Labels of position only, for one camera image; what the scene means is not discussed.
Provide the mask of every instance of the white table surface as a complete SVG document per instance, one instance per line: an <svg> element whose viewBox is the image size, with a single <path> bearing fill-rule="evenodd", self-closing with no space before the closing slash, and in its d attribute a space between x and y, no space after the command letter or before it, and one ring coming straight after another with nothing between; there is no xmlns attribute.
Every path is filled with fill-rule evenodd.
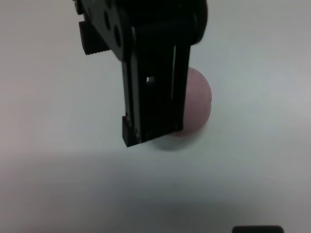
<svg viewBox="0 0 311 233"><path fill-rule="evenodd" d="M1 233L311 231L311 1L209 13L207 127L128 149L121 65L84 55L72 1L0 1Z"/></svg>

